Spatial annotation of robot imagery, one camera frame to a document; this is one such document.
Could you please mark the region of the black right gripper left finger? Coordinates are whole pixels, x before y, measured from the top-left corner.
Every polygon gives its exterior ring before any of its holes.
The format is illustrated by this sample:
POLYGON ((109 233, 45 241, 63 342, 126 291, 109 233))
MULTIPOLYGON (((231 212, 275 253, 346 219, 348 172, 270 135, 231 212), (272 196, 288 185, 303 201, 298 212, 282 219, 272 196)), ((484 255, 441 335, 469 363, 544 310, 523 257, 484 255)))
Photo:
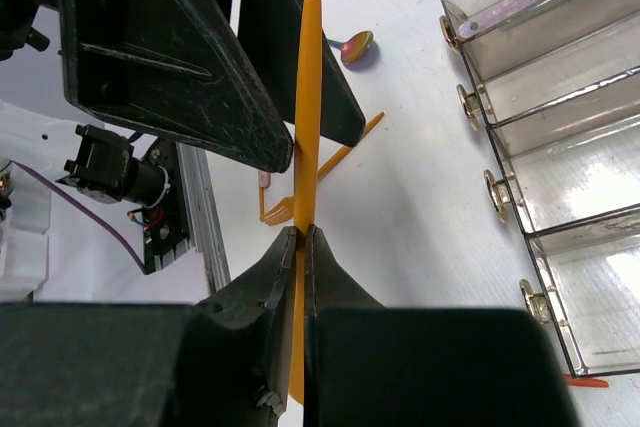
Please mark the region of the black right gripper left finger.
POLYGON ((297 232, 194 305, 5 303, 5 426, 274 426, 289 382, 297 232))

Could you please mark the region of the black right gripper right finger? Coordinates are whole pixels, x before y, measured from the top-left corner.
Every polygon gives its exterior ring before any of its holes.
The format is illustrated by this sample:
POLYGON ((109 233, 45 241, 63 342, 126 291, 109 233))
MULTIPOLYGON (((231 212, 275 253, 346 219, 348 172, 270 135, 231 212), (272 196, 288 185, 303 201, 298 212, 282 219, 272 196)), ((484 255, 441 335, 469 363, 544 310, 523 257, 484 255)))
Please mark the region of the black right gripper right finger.
POLYGON ((575 426, 550 342, 510 308, 390 308, 305 242, 307 426, 575 426))

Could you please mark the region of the iridescent metal spoon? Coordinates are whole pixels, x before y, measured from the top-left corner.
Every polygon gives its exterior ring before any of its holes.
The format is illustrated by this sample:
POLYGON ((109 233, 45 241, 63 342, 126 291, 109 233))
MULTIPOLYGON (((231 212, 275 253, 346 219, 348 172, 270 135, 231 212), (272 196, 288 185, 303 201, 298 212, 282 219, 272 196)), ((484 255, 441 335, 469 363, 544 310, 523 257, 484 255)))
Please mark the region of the iridescent metal spoon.
POLYGON ((348 65, 359 60, 374 43, 374 33, 369 30, 354 34, 346 41, 327 39, 328 44, 340 53, 340 60, 348 65))

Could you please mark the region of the orange plastic knife top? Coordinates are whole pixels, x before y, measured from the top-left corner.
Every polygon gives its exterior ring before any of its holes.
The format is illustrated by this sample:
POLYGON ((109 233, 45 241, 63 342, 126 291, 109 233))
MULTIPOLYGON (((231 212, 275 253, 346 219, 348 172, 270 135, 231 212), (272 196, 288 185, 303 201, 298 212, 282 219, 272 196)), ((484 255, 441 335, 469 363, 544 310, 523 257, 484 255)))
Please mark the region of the orange plastic knife top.
POLYGON ((315 220, 322 109, 322 1, 304 0, 295 105, 294 226, 295 298, 289 394, 304 403, 304 307, 306 233, 315 220))

